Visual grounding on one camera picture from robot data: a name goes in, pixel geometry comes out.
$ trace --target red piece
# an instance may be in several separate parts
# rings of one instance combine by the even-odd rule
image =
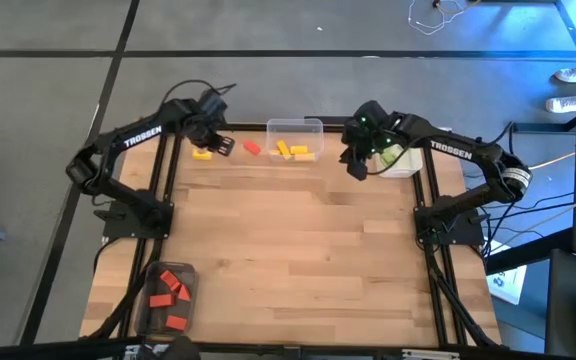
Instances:
[[[186,323],[187,322],[188,322],[188,320],[186,320],[184,318],[168,315],[168,319],[166,320],[166,326],[171,327],[173,329],[184,331],[184,330],[186,330]]]
[[[150,297],[150,307],[172,306],[175,303],[175,297],[172,294],[153,295]]]
[[[255,144],[252,141],[244,141],[244,148],[250,151],[250,153],[253,155],[258,155],[261,152],[261,148],[259,148],[259,145]]]
[[[175,274],[170,272],[170,270],[164,271],[161,274],[160,278],[161,280],[163,280],[163,282],[165,282],[168,285],[171,291],[179,290],[181,283],[179,282]]]
[[[190,301],[190,293],[184,284],[181,284],[181,290],[179,290],[179,298],[181,300]]]

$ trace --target concrete floor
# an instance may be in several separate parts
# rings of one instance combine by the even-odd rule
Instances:
[[[427,3],[417,0],[413,16],[437,23],[438,15]],[[127,49],[575,50],[554,5],[480,5],[425,36],[408,26],[409,4],[143,1]],[[576,25],[576,1],[564,4]],[[0,1],[0,49],[112,50],[129,5],[128,0]],[[416,113],[437,126],[493,139],[508,121],[570,119],[547,113],[543,102],[576,94],[576,86],[551,79],[558,68],[575,64],[575,59],[125,59],[102,130],[152,113],[173,83],[202,78],[217,85],[239,84],[226,97],[227,119],[233,122],[346,115],[375,99],[386,109]],[[64,167],[86,137],[109,65],[109,59],[0,59],[0,227],[8,233],[0,243],[0,345],[15,343],[23,326],[67,190]],[[175,95],[196,96],[199,91],[190,86]],[[529,164],[572,151],[573,136],[515,136],[515,152]],[[572,191],[573,162],[536,171],[524,203]],[[504,225],[523,229],[546,216],[515,217]],[[548,234],[571,222],[568,217],[538,230]],[[38,341],[77,337],[101,229],[90,200],[82,198]],[[503,241],[510,236],[500,231],[497,237]],[[522,236],[514,245],[534,238]],[[531,267],[526,281],[532,285],[522,297],[527,311],[537,316],[542,308],[545,316],[547,272],[542,268]],[[521,341],[511,340],[514,335],[504,337],[522,348]]]

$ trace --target transparent box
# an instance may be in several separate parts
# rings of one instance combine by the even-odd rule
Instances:
[[[288,150],[306,146],[307,154],[279,154],[278,142],[283,140]],[[313,162],[324,151],[324,125],[319,119],[270,119],[266,125],[265,152],[273,161]]]
[[[399,145],[392,146],[386,151],[391,151],[394,157],[397,157],[403,149]],[[377,171],[383,170],[387,164],[385,164],[379,154],[373,155],[373,161],[375,162],[375,168]],[[401,156],[399,161],[395,163],[390,169],[379,174],[381,177],[385,178],[407,178],[413,176],[417,171],[424,167],[423,160],[421,159],[420,149],[408,149],[405,154]]]

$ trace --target wooden tabletop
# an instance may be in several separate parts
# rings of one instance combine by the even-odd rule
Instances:
[[[274,162],[243,149],[244,140],[263,147],[264,132],[228,135],[238,142],[231,156],[210,161],[194,160],[184,142],[176,175],[173,228],[161,260],[197,270],[188,336],[221,343],[437,345],[425,261],[414,243],[412,180],[355,180],[338,163],[340,134],[325,134],[316,163]],[[127,152],[123,183],[148,186],[156,147],[151,140]],[[434,158],[441,193],[463,192],[459,162],[436,152]],[[123,296],[135,243],[120,240],[101,255],[81,335],[96,330]],[[481,260],[467,247],[451,250],[461,300],[499,342]],[[449,309],[444,299],[454,341]]]

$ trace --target container of red blocks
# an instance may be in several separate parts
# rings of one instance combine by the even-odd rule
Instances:
[[[197,274],[190,264],[154,262],[146,270],[137,334],[179,336],[190,328]]]

